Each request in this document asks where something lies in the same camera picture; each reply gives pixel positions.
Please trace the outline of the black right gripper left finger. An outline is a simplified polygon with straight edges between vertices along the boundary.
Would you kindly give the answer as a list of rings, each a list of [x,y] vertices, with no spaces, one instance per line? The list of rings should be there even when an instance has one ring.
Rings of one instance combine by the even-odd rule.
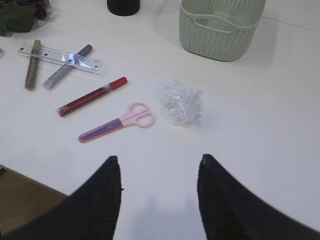
[[[72,195],[3,240],[111,240],[122,201],[121,171],[110,156]]]

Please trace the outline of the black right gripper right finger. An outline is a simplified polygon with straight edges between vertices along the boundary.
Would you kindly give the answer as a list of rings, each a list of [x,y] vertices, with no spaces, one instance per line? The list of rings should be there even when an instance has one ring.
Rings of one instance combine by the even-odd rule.
[[[318,240],[320,233],[278,211],[204,154],[197,179],[198,207],[208,240]]]

